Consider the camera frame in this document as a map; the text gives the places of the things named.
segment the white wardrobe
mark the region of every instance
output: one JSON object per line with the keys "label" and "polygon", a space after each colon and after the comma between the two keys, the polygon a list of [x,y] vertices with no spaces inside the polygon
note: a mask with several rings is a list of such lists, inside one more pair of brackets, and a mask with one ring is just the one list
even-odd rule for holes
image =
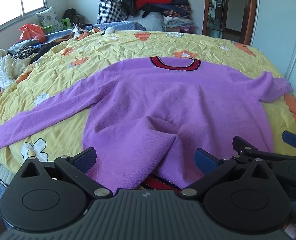
{"label": "white wardrobe", "polygon": [[274,63],[296,93],[296,0],[258,0],[251,45]]}

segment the wooden floor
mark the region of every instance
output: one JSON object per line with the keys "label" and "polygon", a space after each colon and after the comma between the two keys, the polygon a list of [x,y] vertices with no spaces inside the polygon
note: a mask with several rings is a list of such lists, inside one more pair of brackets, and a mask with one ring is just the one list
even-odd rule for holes
{"label": "wooden floor", "polygon": [[240,42],[240,35],[236,35],[235,33],[230,33],[228,31],[217,31],[217,30],[211,30],[207,28],[207,36],[213,37],[213,38],[220,38],[235,42]]}

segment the bed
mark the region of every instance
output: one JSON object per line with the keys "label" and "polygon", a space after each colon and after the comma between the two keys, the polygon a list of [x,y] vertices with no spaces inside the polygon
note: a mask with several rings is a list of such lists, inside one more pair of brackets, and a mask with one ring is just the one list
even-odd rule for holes
{"label": "bed", "polygon": [[[262,71],[269,71],[274,77],[282,77],[262,52],[228,40],[166,32],[120,31],[104,36],[94,33],[81,41],[71,39],[62,42],[29,65],[0,94],[0,126],[17,113],[33,109],[78,80],[117,61],[152,56],[193,57],[231,66],[250,78],[259,77]],[[296,134],[295,103],[295,96],[282,96],[272,103],[262,103],[273,131],[276,153],[296,155],[296,149],[285,144],[281,138],[285,130]],[[48,161],[63,154],[73,156],[81,152],[81,137],[88,112],[89,109],[85,109],[52,127],[0,149],[0,181],[6,186],[9,184],[12,174],[17,172],[23,162],[23,151],[33,154],[46,149]]]}

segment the floral pillow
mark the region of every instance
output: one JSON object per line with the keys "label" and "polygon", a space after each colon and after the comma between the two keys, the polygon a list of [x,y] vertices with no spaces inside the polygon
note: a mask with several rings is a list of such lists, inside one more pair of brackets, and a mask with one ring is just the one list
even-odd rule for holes
{"label": "floral pillow", "polygon": [[43,27],[52,25],[55,32],[59,32],[64,29],[64,25],[62,24],[60,17],[54,12],[52,6],[41,13],[37,13],[36,15]]}

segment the red neckline collar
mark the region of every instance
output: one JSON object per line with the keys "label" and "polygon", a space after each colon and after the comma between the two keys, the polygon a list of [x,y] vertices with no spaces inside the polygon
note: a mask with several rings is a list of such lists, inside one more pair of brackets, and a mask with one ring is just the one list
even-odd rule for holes
{"label": "red neckline collar", "polygon": [[159,57],[151,57],[151,62],[153,65],[159,68],[164,68],[164,69],[169,69],[169,70],[185,70],[185,71],[194,71],[197,70],[200,65],[201,61],[198,59],[194,59],[192,63],[189,66],[186,67],[174,67],[174,66],[169,66],[165,63],[162,62],[162,60]]}

